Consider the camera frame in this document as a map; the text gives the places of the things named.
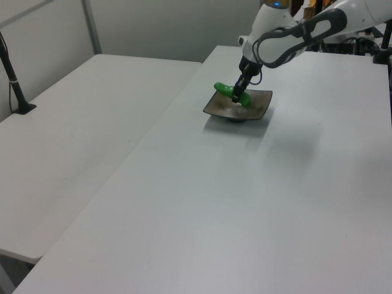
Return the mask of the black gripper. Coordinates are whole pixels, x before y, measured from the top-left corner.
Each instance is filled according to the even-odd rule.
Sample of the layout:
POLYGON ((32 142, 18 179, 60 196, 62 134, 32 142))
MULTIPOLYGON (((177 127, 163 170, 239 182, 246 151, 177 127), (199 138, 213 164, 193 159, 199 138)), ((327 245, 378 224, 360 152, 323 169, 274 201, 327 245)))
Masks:
POLYGON ((234 103, 239 102, 239 98, 247 88, 247 81, 250 81, 253 77, 257 76, 261 71, 260 64, 248 60, 245 56, 242 56, 240 60, 239 69, 241 71, 242 76, 239 77, 238 81, 235 83, 233 87, 232 101, 234 103))

